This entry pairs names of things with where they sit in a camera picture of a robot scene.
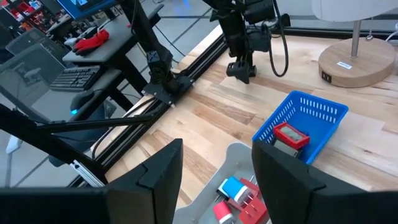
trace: black keyboard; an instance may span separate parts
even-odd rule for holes
[[[99,66],[67,68],[50,85],[53,91],[79,92],[90,89],[102,76],[104,69]]]

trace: plastic bin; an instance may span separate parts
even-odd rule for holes
[[[299,159],[311,164],[336,131],[348,111],[346,105],[325,100],[301,91],[292,91],[262,125],[252,140],[271,143],[273,127],[284,121],[310,136]]]

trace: wooden table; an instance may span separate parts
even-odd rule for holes
[[[181,61],[180,68],[192,63],[220,34],[217,27]],[[281,72],[282,40],[272,41],[275,65]],[[397,74],[366,88],[327,84],[318,75],[317,60],[336,41],[288,36],[290,62],[286,76],[277,78],[273,74],[268,53],[255,53],[258,72],[249,85],[226,76],[226,66],[234,60],[226,52],[176,108],[169,109],[109,170],[107,179],[118,178],[174,138],[182,138],[183,177],[177,207],[188,205],[222,165],[228,145],[236,141],[251,145],[254,133],[282,100],[292,90],[300,90],[349,106],[349,113],[313,165],[364,190],[398,189]],[[98,152],[122,130],[111,133]]]

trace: blue object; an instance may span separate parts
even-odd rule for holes
[[[228,178],[225,182],[223,190],[228,194],[230,198],[234,199],[238,192],[242,189],[242,187],[244,187],[244,184],[242,184],[242,182],[232,176]]]
[[[310,143],[302,149],[299,159],[311,164],[347,112],[346,105],[295,90],[279,105],[252,140],[271,143],[274,138],[273,127],[287,121],[310,136]]]
[[[116,0],[57,0],[74,20],[84,19],[117,4]]]

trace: lamp base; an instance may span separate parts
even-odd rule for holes
[[[351,44],[352,39],[342,40],[322,52],[318,61],[322,79],[334,86],[355,88],[375,84],[392,73],[396,51],[391,44],[360,38],[355,58],[351,57]]]

